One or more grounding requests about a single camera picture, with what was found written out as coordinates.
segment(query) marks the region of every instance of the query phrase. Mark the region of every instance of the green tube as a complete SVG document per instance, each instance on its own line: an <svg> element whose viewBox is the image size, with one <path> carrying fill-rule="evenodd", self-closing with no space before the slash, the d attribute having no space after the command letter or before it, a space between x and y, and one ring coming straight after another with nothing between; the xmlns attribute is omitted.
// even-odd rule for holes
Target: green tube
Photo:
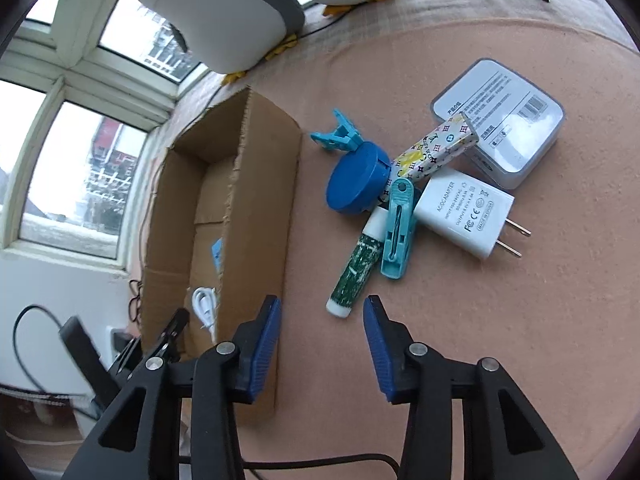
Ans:
<svg viewBox="0 0 640 480"><path fill-rule="evenodd" d="M385 246L386 216L389 211L377 207L362 230L358 243L344 268L326 309L337 317L347 317L351 305L369 279L371 269L378 262Z"/></svg>

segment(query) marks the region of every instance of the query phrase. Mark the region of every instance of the barcode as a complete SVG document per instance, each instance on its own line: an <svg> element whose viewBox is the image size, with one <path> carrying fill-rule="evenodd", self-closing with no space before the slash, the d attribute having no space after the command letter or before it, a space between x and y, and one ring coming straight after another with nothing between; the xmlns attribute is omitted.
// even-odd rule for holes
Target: barcode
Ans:
<svg viewBox="0 0 640 480"><path fill-rule="evenodd" d="M546 110L546 103L536 96L532 96L520 109L518 115L531 123L535 122L540 114Z"/></svg>

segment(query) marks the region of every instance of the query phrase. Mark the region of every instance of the metal screw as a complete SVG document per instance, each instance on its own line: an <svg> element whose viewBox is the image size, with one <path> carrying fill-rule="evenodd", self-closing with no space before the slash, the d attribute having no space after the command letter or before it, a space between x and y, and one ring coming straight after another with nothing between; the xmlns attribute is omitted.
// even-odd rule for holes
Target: metal screw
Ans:
<svg viewBox="0 0 640 480"><path fill-rule="evenodd" d="M231 341L223 341L218 346L216 346L216 352L220 355L229 355L232 354L236 350L236 345L234 345Z"/></svg>
<svg viewBox="0 0 640 480"><path fill-rule="evenodd" d="M147 359L145 366L147 370L158 370L158 368L161 368L163 364L164 361L162 360L162 358L155 356Z"/></svg>
<svg viewBox="0 0 640 480"><path fill-rule="evenodd" d="M428 351L429 349L427 348L427 345L425 345L424 343L411 343L409 345L409 353L417 357L426 355Z"/></svg>
<svg viewBox="0 0 640 480"><path fill-rule="evenodd" d="M485 357L484 359L482 359L480 364L482 365L482 368L484 368L487 372L495 372L498 368L500 368L500 363L493 357Z"/></svg>

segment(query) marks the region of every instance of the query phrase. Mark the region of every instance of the cardboard box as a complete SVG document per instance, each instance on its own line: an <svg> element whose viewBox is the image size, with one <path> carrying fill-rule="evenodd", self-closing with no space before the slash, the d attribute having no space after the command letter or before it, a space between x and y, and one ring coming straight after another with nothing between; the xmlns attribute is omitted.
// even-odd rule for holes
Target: cardboard box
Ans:
<svg viewBox="0 0 640 480"><path fill-rule="evenodd" d="M179 306L191 312L186 357L213 346L191 309L191 291L214 286L216 341L255 317L265 295L282 297L289 219L301 131L247 88L213 108L176 139L159 170L143 271L142 344L148 349ZM220 275L211 246L222 242ZM276 355L265 390L238 406L239 423L273 413Z"/></svg>

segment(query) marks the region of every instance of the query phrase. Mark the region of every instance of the white wall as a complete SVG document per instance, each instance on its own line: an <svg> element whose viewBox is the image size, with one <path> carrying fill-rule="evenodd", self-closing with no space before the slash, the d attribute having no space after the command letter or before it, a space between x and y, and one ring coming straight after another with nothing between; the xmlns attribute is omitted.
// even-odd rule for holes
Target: white wall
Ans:
<svg viewBox="0 0 640 480"><path fill-rule="evenodd" d="M98 353L110 356L107 327L127 325L128 279L114 270L97 270L59 260L0 251L0 383L33 390L14 358L14 320L30 303L46 306L61 323L80 317ZM18 350L34 377L50 392L88 393L58 329L40 311L28 312L18 328Z"/></svg>

